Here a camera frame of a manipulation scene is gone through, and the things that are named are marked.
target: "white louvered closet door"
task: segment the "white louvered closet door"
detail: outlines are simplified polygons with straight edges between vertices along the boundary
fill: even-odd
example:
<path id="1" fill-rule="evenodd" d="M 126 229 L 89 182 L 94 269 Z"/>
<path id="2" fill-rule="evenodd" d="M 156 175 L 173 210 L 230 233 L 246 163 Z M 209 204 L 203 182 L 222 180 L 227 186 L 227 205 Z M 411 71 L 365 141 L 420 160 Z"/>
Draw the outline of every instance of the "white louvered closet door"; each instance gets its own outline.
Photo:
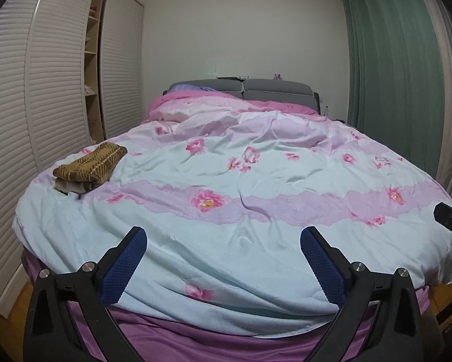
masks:
<path id="1" fill-rule="evenodd" d="M 107 0 L 100 47 L 102 113 L 107 138 L 142 120 L 140 45 L 143 7 L 136 0 Z"/>
<path id="2" fill-rule="evenodd" d="M 39 170 L 90 143 L 83 95 L 90 2 L 40 0 L 31 27 L 25 97 Z"/>
<path id="3" fill-rule="evenodd" d="M 0 9 L 0 313 L 7 315 L 27 276 L 11 223 L 18 198 L 38 169 L 28 136 L 24 66 L 38 0 L 7 0 Z"/>

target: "headboard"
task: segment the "headboard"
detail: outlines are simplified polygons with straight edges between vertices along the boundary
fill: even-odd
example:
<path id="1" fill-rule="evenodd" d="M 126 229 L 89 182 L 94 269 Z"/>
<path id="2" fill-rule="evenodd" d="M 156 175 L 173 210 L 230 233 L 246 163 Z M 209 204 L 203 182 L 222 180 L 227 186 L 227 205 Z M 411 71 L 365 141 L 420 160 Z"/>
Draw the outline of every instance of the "headboard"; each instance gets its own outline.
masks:
<path id="1" fill-rule="evenodd" d="M 169 90 L 178 84 L 210 87 L 222 93 L 251 101 L 296 103 L 308 106 L 320 114 L 318 93 L 314 93 L 310 86 L 294 81 L 271 79 L 247 79 L 242 82 L 232 79 L 191 80 L 174 83 L 169 87 Z"/>

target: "textured blue pad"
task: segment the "textured blue pad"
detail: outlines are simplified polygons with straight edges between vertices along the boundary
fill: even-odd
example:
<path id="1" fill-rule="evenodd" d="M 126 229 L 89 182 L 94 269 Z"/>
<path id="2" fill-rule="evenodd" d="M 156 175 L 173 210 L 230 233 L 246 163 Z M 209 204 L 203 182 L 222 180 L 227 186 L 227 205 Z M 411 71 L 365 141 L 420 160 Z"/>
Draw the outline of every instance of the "textured blue pad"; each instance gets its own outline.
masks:
<path id="1" fill-rule="evenodd" d="M 105 306 L 119 301 L 146 249 L 147 235 L 140 229 L 103 277 L 100 299 Z"/>
<path id="2" fill-rule="evenodd" d="M 308 229 L 301 233 L 300 247 L 328 301 L 341 308 L 347 298 L 343 276 Z"/>

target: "wardrobe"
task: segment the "wardrobe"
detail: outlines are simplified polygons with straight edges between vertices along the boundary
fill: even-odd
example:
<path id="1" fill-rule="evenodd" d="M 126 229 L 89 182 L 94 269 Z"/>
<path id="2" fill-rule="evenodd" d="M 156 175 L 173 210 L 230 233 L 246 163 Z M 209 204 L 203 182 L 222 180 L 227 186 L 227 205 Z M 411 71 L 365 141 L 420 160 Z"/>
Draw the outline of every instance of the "wardrobe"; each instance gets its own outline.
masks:
<path id="1" fill-rule="evenodd" d="M 11 229 L 27 185 L 57 160 L 140 124 L 142 16 L 136 0 L 7 0 L 0 9 L 5 317 L 28 280 Z"/>

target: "wall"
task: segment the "wall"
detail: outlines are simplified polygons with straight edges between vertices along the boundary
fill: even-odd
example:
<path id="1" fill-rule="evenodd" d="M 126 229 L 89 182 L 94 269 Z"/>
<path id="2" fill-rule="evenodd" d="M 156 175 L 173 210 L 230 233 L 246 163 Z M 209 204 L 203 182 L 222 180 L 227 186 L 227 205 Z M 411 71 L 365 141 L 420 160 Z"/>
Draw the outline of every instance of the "wall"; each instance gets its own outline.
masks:
<path id="1" fill-rule="evenodd" d="M 146 107 L 176 81 L 249 75 L 309 84 L 346 119 L 348 40 L 341 0 L 143 0 Z"/>

